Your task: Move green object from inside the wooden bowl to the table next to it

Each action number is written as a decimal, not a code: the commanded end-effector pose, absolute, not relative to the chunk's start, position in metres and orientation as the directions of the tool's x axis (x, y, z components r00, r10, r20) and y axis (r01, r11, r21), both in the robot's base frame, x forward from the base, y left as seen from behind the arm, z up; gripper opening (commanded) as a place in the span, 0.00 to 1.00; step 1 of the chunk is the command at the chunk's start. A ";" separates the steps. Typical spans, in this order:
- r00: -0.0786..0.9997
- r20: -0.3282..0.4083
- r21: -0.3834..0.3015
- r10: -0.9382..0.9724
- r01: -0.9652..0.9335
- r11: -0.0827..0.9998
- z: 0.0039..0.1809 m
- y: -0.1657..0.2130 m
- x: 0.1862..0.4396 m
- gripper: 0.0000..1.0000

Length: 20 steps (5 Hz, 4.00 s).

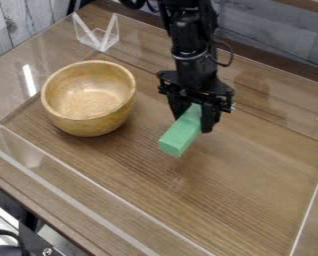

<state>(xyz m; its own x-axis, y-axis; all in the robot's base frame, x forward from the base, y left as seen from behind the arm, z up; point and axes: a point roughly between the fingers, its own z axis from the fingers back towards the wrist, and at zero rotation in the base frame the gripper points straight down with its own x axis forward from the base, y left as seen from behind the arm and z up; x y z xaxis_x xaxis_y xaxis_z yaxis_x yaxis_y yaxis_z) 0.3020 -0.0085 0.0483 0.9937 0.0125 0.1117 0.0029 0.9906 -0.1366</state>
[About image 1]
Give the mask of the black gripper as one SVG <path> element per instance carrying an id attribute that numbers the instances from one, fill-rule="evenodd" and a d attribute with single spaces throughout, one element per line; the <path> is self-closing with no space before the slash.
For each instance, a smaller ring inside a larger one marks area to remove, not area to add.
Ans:
<path id="1" fill-rule="evenodd" d="M 231 112 L 234 89 L 218 78 L 219 63 L 209 50 L 191 56 L 173 57 L 177 69 L 162 70 L 156 74 L 159 93 L 169 98 L 175 119 L 193 104 L 202 106 L 202 132 L 210 133 L 221 120 L 221 112 Z"/>

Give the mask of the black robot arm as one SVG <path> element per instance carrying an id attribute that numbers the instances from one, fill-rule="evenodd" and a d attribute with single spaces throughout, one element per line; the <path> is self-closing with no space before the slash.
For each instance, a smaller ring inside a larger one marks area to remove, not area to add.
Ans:
<path id="1" fill-rule="evenodd" d="M 231 46 L 217 36 L 218 12 L 211 0 L 119 0 L 132 10 L 147 6 L 160 14 L 171 38 L 175 69 L 158 72 L 159 93 L 167 96 L 171 112 L 179 119 L 190 106 L 198 104 L 203 133 L 210 133 L 222 113 L 233 111 L 234 89 L 218 77 L 218 67 L 234 61 Z"/>

